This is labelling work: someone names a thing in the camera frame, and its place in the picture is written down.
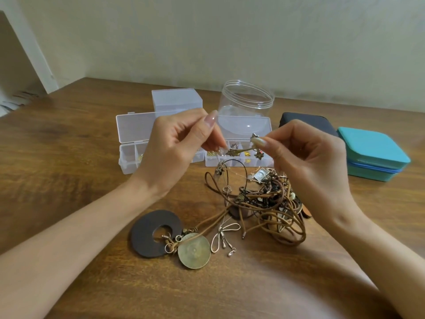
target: black case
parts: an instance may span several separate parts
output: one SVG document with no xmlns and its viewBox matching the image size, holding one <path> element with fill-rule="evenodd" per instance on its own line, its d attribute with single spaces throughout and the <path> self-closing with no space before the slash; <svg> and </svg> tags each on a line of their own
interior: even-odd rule
<svg viewBox="0 0 425 319">
<path fill-rule="evenodd" d="M 279 128 L 294 119 L 298 119 L 307 124 L 310 124 L 311 126 L 314 126 L 323 132 L 338 136 L 337 131 L 334 129 L 328 119 L 319 115 L 285 112 L 282 114 L 282 118 L 280 119 Z"/>
</svg>

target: long nude fingernail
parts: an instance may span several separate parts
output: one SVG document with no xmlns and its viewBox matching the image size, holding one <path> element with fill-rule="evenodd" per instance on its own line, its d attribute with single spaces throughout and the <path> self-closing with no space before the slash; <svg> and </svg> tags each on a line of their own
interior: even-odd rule
<svg viewBox="0 0 425 319">
<path fill-rule="evenodd" d="M 252 138 L 251 142 L 253 145 L 259 148 L 263 148 L 267 145 L 267 142 L 264 141 L 262 138 Z"/>
<path fill-rule="evenodd" d="M 214 126 L 215 122 L 217 122 L 217 116 L 218 116 L 218 112 L 217 112 L 217 110 L 214 110 L 204 118 L 204 122 L 210 128 L 212 128 Z"/>
</svg>

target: wooden table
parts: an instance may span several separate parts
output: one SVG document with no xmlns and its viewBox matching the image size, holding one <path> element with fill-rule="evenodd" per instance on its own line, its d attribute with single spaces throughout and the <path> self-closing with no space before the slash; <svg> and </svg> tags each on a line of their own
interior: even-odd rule
<svg viewBox="0 0 425 319">
<path fill-rule="evenodd" d="M 118 166 L 115 115 L 153 111 L 163 86 L 84 78 L 0 119 L 0 252 L 106 194 L 128 176 Z M 199 91 L 207 111 L 220 93 Z M 425 256 L 425 114 L 276 99 L 282 112 L 319 114 L 333 126 L 390 135 L 412 163 L 389 183 L 350 178 L 364 212 Z M 223 201 L 192 164 L 150 210 L 169 209 L 188 226 Z M 128 246 L 128 225 L 81 273 L 48 318 L 394 318 L 397 314 L 347 252 L 314 220 L 307 240 L 284 247 L 261 230 L 221 251 L 201 270 L 176 257 L 142 259 Z"/>
</svg>

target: forearm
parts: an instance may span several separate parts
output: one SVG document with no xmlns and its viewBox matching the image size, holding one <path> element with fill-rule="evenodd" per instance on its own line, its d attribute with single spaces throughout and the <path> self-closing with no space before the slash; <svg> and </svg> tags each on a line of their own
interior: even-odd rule
<svg viewBox="0 0 425 319">
<path fill-rule="evenodd" d="M 349 206 L 352 220 L 325 229 L 347 250 L 403 318 L 425 318 L 425 260 Z"/>
<path fill-rule="evenodd" d="M 118 187 L 1 255 L 0 317 L 44 318 L 109 241 L 154 202 L 147 191 L 144 196 L 136 201 Z"/>
</svg>

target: white door frame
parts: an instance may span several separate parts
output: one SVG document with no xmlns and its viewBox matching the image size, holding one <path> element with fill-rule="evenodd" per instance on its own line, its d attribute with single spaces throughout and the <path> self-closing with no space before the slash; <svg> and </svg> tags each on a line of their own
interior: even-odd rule
<svg viewBox="0 0 425 319">
<path fill-rule="evenodd" d="M 50 70 L 18 1 L 0 0 L 0 10 L 5 13 L 46 92 L 51 93 L 58 90 L 59 85 Z"/>
</svg>

